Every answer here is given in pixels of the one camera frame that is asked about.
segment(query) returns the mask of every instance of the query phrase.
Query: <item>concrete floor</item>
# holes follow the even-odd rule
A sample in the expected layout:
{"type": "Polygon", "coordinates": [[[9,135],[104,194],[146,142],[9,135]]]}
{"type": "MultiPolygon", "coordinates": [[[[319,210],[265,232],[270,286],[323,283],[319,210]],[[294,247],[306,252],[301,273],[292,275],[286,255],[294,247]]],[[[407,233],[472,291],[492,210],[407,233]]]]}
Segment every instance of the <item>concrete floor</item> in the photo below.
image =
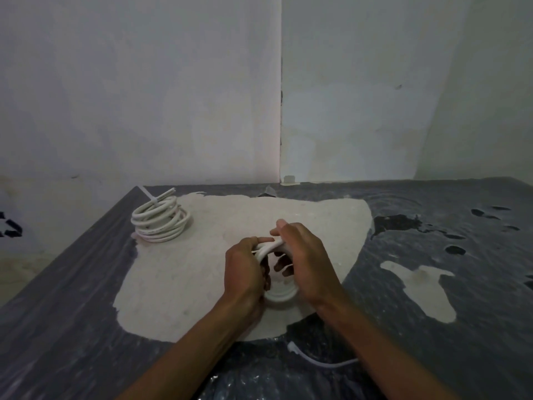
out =
{"type": "Polygon", "coordinates": [[[19,293],[55,258],[51,254],[0,254],[0,307],[19,293]]]}

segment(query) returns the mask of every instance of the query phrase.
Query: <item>forearm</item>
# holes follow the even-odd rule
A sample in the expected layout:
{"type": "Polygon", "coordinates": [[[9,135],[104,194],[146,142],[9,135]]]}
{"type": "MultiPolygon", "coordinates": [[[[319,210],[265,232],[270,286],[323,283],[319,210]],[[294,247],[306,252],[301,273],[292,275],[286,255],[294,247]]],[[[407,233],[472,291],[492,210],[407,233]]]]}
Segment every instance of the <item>forearm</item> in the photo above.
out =
{"type": "Polygon", "coordinates": [[[347,297],[323,306],[318,313],[348,341],[390,400],[458,398],[374,326],[347,297]]]}
{"type": "Polygon", "coordinates": [[[188,400],[237,339],[245,310],[219,301],[117,400],[188,400]]]}

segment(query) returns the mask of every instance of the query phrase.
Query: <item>person's left hand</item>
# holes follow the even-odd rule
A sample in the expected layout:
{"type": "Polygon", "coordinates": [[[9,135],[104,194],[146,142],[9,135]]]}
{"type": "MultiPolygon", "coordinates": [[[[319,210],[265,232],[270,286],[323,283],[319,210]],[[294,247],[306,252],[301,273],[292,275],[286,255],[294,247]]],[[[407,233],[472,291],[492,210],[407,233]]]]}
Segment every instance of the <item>person's left hand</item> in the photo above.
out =
{"type": "Polygon", "coordinates": [[[270,289],[269,267],[268,262],[261,265],[257,262],[252,249],[259,243],[273,241],[271,237],[246,237],[226,251],[224,294],[221,298],[224,302],[243,306],[249,314],[261,314],[259,305],[263,293],[270,289]]]}

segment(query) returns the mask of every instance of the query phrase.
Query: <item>white cable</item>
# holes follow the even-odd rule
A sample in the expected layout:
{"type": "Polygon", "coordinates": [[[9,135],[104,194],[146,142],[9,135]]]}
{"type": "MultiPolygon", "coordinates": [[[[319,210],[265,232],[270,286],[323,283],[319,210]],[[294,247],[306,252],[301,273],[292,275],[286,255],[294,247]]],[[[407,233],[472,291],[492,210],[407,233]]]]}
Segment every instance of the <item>white cable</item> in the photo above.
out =
{"type": "Polygon", "coordinates": [[[157,198],[146,188],[139,188],[150,198],[150,202],[139,206],[132,213],[131,222],[137,235],[151,243],[167,242],[179,236],[191,214],[183,209],[177,203],[177,197],[172,195],[176,188],[169,189],[157,198]]]}
{"type": "Polygon", "coordinates": [[[359,362],[359,360],[357,358],[350,359],[349,361],[340,362],[338,364],[325,364],[323,362],[318,362],[318,361],[315,361],[313,358],[305,355],[303,353],[303,351],[301,349],[299,349],[293,341],[291,341],[287,345],[287,349],[289,350],[289,352],[291,352],[291,353],[294,352],[294,353],[298,354],[299,356],[301,356],[302,358],[304,358],[306,361],[312,363],[313,365],[320,366],[322,368],[330,368],[330,369],[340,368],[341,366],[346,366],[346,365],[350,365],[350,364],[354,364],[356,362],[359,362]]]}

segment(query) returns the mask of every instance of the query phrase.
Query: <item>person's right hand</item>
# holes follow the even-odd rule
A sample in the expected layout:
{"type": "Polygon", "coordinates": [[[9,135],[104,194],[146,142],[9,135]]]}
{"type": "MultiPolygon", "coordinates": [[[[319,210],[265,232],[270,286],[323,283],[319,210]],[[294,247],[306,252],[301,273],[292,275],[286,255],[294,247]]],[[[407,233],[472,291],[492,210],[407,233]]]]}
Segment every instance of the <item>person's right hand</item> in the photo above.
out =
{"type": "MultiPolygon", "coordinates": [[[[283,219],[270,230],[273,236],[281,236],[293,254],[294,280],[303,297],[316,309],[329,306],[347,296],[322,241],[301,223],[287,223],[283,219]]],[[[283,257],[274,270],[287,266],[283,257]]]]}

